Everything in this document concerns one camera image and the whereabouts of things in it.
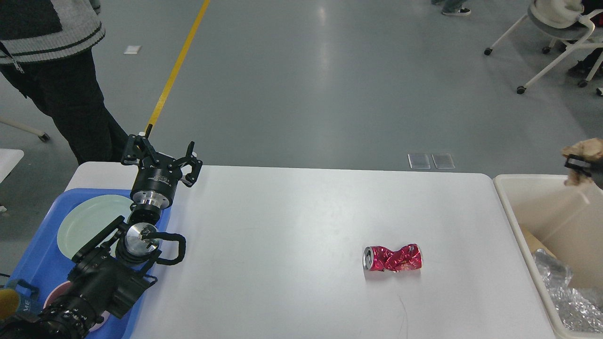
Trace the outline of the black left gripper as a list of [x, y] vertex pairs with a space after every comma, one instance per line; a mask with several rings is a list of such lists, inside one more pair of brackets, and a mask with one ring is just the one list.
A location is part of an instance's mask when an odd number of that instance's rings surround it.
[[195, 142], [190, 141], [185, 156], [176, 160], [161, 157], [149, 142], [153, 124], [148, 124], [142, 134], [131, 134], [122, 152], [122, 165], [139, 167], [130, 193], [137, 204], [153, 205], [161, 210], [172, 206], [178, 182], [192, 187], [200, 175], [203, 161], [194, 152]]

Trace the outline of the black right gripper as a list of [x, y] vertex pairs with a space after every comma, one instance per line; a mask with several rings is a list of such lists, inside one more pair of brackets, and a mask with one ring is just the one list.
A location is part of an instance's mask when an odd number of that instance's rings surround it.
[[594, 162], [593, 156], [567, 154], [564, 167], [569, 168], [578, 178], [591, 178], [592, 182], [603, 190], [603, 162]]

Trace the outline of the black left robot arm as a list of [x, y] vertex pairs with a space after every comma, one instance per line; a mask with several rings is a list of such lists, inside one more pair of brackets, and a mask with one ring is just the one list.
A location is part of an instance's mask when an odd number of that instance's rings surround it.
[[121, 163], [135, 165], [137, 176], [130, 191], [130, 215], [119, 215], [71, 258], [67, 275], [71, 286], [41, 311], [16, 311], [1, 321], [3, 339], [83, 339], [108, 312], [122, 318], [157, 278], [153, 265], [172, 266], [186, 254], [181, 234], [160, 232], [157, 223], [172, 206], [177, 185], [192, 187], [203, 162], [190, 142], [185, 156], [175, 159], [157, 152], [148, 138], [130, 135]]

